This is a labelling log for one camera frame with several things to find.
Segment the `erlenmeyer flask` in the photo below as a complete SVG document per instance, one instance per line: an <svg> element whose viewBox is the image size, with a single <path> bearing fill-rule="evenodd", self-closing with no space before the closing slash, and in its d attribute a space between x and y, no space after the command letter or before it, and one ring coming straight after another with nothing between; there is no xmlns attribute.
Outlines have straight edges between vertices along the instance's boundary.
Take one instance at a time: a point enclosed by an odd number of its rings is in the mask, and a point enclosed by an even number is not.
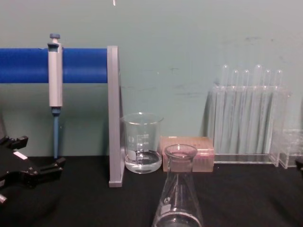
<svg viewBox="0 0 303 227"><path fill-rule="evenodd" d="M168 172L152 227L203 227L192 178L197 149L177 144L165 149Z"/></svg>

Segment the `black clamp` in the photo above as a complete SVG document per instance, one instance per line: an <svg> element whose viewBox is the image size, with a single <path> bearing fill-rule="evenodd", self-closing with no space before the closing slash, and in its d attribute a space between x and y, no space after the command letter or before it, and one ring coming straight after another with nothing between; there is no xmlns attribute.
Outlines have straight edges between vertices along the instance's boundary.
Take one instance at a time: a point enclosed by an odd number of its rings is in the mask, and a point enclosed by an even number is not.
<svg viewBox="0 0 303 227"><path fill-rule="evenodd" d="M16 140L8 136L0 139L0 190L19 185L33 189L37 185L59 180L65 165L65 158L54 163L37 167L17 149L27 146L28 137L19 137ZM0 205L7 198L0 194Z"/></svg>
<svg viewBox="0 0 303 227"><path fill-rule="evenodd" d="M303 177L303 157L299 157L295 160L295 164L297 166L297 169L300 170Z"/></svg>

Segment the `white label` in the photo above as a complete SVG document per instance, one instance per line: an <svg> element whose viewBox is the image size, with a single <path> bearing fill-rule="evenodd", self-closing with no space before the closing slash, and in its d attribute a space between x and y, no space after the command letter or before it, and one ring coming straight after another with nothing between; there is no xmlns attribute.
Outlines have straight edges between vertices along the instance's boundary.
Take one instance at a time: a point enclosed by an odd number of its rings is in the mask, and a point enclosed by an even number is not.
<svg viewBox="0 0 303 227"><path fill-rule="evenodd" d="M170 211L170 207L171 207L170 204L166 204L163 207L161 207L161 214L169 212Z"/></svg>
<svg viewBox="0 0 303 227"><path fill-rule="evenodd" d="M3 187L3 186L4 186L4 184L5 184L5 180L0 181L0 187Z"/></svg>
<svg viewBox="0 0 303 227"><path fill-rule="evenodd" d="M19 158L25 160L27 157L23 154L21 154L19 151L14 152L14 155L18 156Z"/></svg>
<svg viewBox="0 0 303 227"><path fill-rule="evenodd" d="M133 151L133 150L128 150L128 158L132 161L135 161L136 160L136 152Z"/></svg>

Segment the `micropipette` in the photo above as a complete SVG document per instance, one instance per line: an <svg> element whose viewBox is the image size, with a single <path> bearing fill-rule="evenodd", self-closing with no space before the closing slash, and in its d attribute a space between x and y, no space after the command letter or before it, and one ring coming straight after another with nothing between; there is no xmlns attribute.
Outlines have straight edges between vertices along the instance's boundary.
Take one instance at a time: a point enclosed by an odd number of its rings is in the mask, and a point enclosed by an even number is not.
<svg viewBox="0 0 303 227"><path fill-rule="evenodd" d="M48 80L49 105L53 114L53 148L54 158L58 158L59 149L59 115L62 107L62 45L59 34L50 34L48 43Z"/></svg>

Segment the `flask neck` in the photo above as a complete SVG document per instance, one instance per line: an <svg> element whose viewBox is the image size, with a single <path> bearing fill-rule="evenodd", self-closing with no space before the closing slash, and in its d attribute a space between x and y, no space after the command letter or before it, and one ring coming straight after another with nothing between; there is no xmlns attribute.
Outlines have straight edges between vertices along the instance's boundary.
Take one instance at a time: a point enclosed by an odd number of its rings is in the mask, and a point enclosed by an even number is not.
<svg viewBox="0 0 303 227"><path fill-rule="evenodd" d="M168 156L168 173L191 173L193 171L192 157Z"/></svg>

